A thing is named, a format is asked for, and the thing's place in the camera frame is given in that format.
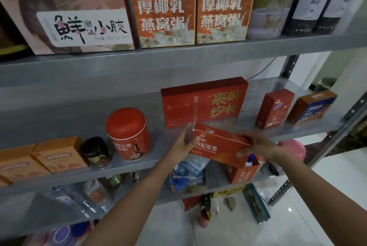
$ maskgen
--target shelf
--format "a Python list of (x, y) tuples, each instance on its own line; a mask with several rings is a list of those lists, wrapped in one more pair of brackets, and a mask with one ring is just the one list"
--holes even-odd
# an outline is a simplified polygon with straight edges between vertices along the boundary
[[(252, 182), (268, 179), (269, 176), (260, 172), (256, 173)], [(207, 193), (217, 190), (236, 187), (241, 184), (230, 184), (224, 175), (220, 164), (210, 161), (208, 164)], [(115, 205), (128, 191), (134, 187), (129, 178), (114, 192)], [(169, 181), (164, 183), (156, 205), (181, 200), (197, 194), (172, 193)], [(0, 229), (0, 240), (16, 236), (31, 234), (40, 230), (49, 230), (64, 225), (76, 224), (79, 222), (101, 218), (105, 213), (101, 210), (88, 212), (88, 216), (80, 215), (73, 210), (44, 197), (41, 193), (25, 193), (11, 196), (0, 202), (0, 218), (3, 224)]]
[[(293, 103), (299, 96), (306, 94), (305, 90), (302, 90), (288, 79), (253, 80), (249, 82), (238, 118), (210, 121), (205, 124), (230, 132), (238, 132), (244, 129), (260, 131), (254, 123), (264, 99), (264, 94), (282, 88), (287, 88), (296, 94)], [(110, 151), (114, 152), (114, 148), (105, 132), (105, 121), (109, 114), (122, 107), (136, 107), (145, 114), (153, 144), (152, 150), (145, 158), (135, 162), (127, 162), (119, 155), (114, 154), (112, 161), (103, 168), (90, 166), (26, 179), (8, 187), (0, 188), (0, 197), (151, 168), (168, 151), (180, 132), (180, 129), (165, 130), (160, 93), (0, 112), (0, 149), (78, 135), (83, 139), (93, 136), (103, 137), (108, 142)], [(342, 118), (335, 115), (331, 108), (319, 120), (310, 121), (296, 127), (286, 121), (281, 126), (264, 130), (263, 133), (272, 141), (279, 142), (337, 130), (341, 126)]]
[(218, 64), (367, 46), (367, 33), (280, 36), (242, 42), (99, 53), (31, 56), (0, 64), (0, 88), (118, 73)]

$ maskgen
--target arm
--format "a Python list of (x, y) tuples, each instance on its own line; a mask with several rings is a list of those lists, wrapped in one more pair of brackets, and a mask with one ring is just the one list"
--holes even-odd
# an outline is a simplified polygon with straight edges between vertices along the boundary
[(168, 174), (200, 141), (185, 145), (188, 124), (171, 149), (130, 192), (99, 222), (82, 246), (134, 246)]
[(367, 211), (267, 137), (242, 134), (252, 139), (253, 146), (237, 155), (256, 153), (281, 166), (333, 244), (366, 244)]

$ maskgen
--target floor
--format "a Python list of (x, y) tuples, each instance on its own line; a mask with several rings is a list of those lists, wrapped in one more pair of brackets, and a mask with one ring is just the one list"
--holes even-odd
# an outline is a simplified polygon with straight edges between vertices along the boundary
[[(341, 192), (367, 209), (367, 147), (325, 157), (314, 170)], [(258, 183), (264, 192), (276, 191), (286, 176), (269, 180), (270, 185)], [(213, 214), (208, 227), (197, 222), (199, 207), (185, 212), (181, 201), (155, 206), (136, 245), (266, 245), (315, 246), (333, 245), (321, 229), (294, 188), (274, 206), (268, 207), (271, 219), (258, 225), (241, 193), (234, 196), (233, 212), (218, 200), (218, 215)], [(212, 211), (215, 200), (212, 200)]]

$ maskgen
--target small red box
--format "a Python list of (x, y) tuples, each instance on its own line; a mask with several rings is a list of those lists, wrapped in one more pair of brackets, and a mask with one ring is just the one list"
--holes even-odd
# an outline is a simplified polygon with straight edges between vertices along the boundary
[(245, 166), (248, 156), (237, 157), (236, 152), (251, 146), (249, 139), (200, 123), (196, 123), (193, 135), (201, 141), (191, 153), (239, 168)]
[(223, 164), (223, 169), (227, 175), (228, 181), (231, 184), (249, 182), (266, 161), (266, 159), (261, 156), (256, 155), (255, 157), (256, 159), (253, 160), (253, 165), (250, 167), (237, 168)]
[(281, 125), (292, 103), (294, 93), (287, 90), (276, 90), (265, 94), (255, 124), (262, 129)]
[(166, 128), (237, 116), (247, 87), (236, 77), (161, 89)]

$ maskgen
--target black wire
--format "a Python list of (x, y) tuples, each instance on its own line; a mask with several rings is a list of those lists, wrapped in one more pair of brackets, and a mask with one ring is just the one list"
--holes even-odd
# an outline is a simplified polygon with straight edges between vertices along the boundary
[(261, 74), (262, 72), (264, 72), (264, 70), (266, 69), (266, 68), (268, 68), (269, 67), (269, 65), (270, 64), (272, 64), (273, 63), (273, 61), (275, 60), (277, 58), (277, 56), (275, 57), (275, 58), (273, 58), (273, 60), (272, 61), (270, 61), (270, 63), (264, 68), (264, 69), (262, 69), (259, 73), (257, 73), (255, 76), (253, 76), (253, 77), (251, 77), (251, 78), (248, 78), (248, 79), (246, 79), (246, 81), (248, 81), (248, 80), (251, 80), (252, 78), (255, 78), (256, 76), (258, 76), (259, 74)]

